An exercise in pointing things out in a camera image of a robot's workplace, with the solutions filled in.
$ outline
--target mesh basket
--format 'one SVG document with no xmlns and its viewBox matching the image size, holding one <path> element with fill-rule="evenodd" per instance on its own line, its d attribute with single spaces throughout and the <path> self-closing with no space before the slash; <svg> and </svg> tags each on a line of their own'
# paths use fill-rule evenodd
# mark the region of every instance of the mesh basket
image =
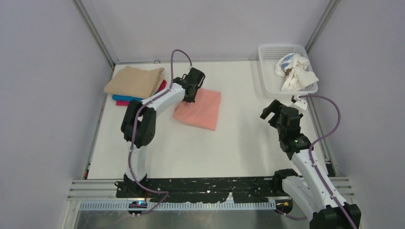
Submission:
<svg viewBox="0 0 405 229">
<path fill-rule="evenodd" d="M 259 48 L 260 68 L 262 70 L 263 84 L 266 93 L 273 96 L 292 96 L 312 94 L 318 91 L 318 84 L 313 83 L 308 85 L 301 91 L 282 92 L 281 87 L 284 84 L 285 78 L 278 77 L 274 74 L 275 65 L 278 60 L 289 53 L 298 53 L 308 59 L 307 52 L 301 45 L 285 44 L 285 45 L 260 45 Z M 311 65 L 307 68 L 308 71 L 313 71 Z"/>
</svg>

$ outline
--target white work surface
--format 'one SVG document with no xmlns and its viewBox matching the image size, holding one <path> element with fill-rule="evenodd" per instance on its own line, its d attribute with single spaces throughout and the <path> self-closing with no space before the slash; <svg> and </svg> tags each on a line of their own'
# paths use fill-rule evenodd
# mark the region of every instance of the white work surface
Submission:
<svg viewBox="0 0 405 229">
<path fill-rule="evenodd" d="M 114 75 L 127 65 L 117 65 Z M 165 68 L 170 82 L 170 64 L 130 64 L 144 70 Z M 189 72 L 188 63 L 175 63 L 174 77 Z M 260 118 L 273 99 L 290 105 L 290 98 L 262 94 L 259 62 L 195 62 L 205 73 L 202 88 L 221 92 L 216 131 L 200 129 L 174 119 L 176 105 L 156 120 L 155 138 L 149 144 L 147 174 L 150 178 L 272 176 L 279 169 L 297 168 L 281 151 L 277 130 Z M 88 179 L 122 179 L 128 166 L 128 148 L 121 132 L 125 106 L 116 106 L 108 95 L 91 160 Z M 309 116 L 304 113 L 301 131 L 316 139 Z M 318 145 L 317 157 L 322 159 Z"/>
</svg>

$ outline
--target blue towel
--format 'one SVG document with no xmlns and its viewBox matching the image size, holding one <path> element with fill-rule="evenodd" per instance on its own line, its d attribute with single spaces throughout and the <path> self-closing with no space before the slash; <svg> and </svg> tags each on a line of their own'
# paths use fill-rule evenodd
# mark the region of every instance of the blue towel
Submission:
<svg viewBox="0 0 405 229">
<path fill-rule="evenodd" d="M 123 96 L 123 95 L 117 95 L 117 94 L 113 95 L 113 100 L 116 100 L 116 101 L 128 101 L 128 102 L 130 102 L 133 99 L 138 100 L 138 101 L 142 100 L 141 98 L 136 98 L 136 97 L 132 97 L 132 96 Z"/>
</svg>

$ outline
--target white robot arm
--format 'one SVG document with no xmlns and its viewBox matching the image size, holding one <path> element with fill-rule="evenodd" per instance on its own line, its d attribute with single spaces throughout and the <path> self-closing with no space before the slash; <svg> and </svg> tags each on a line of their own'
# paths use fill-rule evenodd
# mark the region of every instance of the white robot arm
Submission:
<svg viewBox="0 0 405 229">
<path fill-rule="evenodd" d="M 310 221 L 311 229 L 358 228 L 361 218 L 359 208 L 346 202 L 323 168 L 318 166 L 316 155 L 309 151 L 311 142 L 301 133 L 299 122 L 303 115 L 296 107 L 302 106 L 299 103 L 285 106 L 274 100 L 260 117 L 266 119 L 274 113 L 268 123 L 277 129 L 281 149 L 301 172 L 307 185 L 293 169 L 276 171 L 274 183 L 294 199 Z"/>
<path fill-rule="evenodd" d="M 168 92 L 163 90 L 151 98 L 144 99 L 140 102 L 132 100 L 129 103 L 121 126 L 121 131 L 124 133 L 128 148 L 131 145 L 136 112 L 143 104 L 152 101 L 142 109 L 140 113 L 142 119 L 137 120 L 138 124 L 135 135 L 136 147 L 132 152 L 131 165 L 138 181 L 141 181 L 146 176 L 147 145 L 152 141 L 155 135 L 156 117 L 171 105 L 178 104 L 182 100 L 189 103 L 195 102 L 195 96 L 204 82 L 204 79 L 205 75 L 203 72 L 191 67 L 188 74 L 184 74 L 182 78 L 178 77 L 173 80 L 173 85 Z M 127 168 L 125 175 L 126 178 L 134 181 L 129 168 Z"/>
</svg>

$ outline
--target white wall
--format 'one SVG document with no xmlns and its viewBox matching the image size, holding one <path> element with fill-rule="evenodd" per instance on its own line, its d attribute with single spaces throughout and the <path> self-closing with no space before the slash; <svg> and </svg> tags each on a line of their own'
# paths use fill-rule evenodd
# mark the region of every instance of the white wall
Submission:
<svg viewBox="0 0 405 229">
<path fill-rule="evenodd" d="M 309 53 L 319 94 L 341 108 L 329 139 L 369 229 L 404 228 L 405 1 L 341 1 Z M 324 130 L 336 112 L 317 102 Z"/>
<path fill-rule="evenodd" d="M 170 60 L 174 49 L 193 60 L 257 60 L 261 44 L 305 45 L 329 0 L 83 2 L 119 61 L 142 62 Z"/>
<path fill-rule="evenodd" d="M 0 228 L 54 229 L 110 67 L 71 0 L 0 3 Z"/>
</svg>

